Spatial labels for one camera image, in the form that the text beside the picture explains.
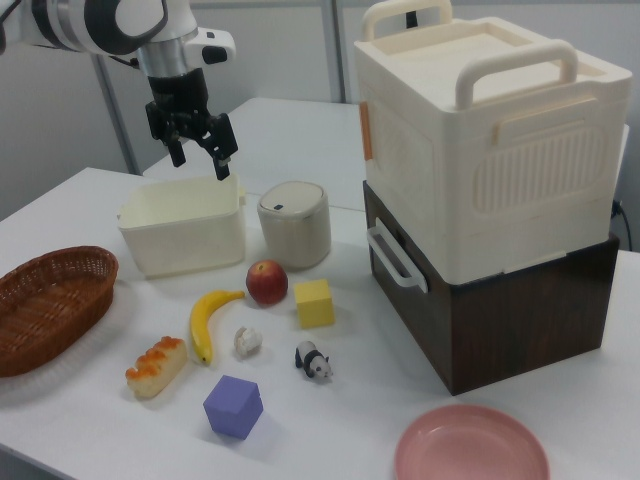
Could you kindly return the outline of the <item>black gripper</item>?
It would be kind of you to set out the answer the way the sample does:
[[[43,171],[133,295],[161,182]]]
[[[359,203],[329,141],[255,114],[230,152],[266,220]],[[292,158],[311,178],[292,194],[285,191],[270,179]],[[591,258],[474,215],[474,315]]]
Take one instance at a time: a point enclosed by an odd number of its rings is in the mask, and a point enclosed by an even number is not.
[[[186,163],[181,139],[187,138],[209,153],[217,179],[226,179],[237,141],[228,115],[214,116],[208,110],[203,71],[196,69],[177,77],[148,80],[153,100],[145,110],[151,135],[167,147],[173,166]]]

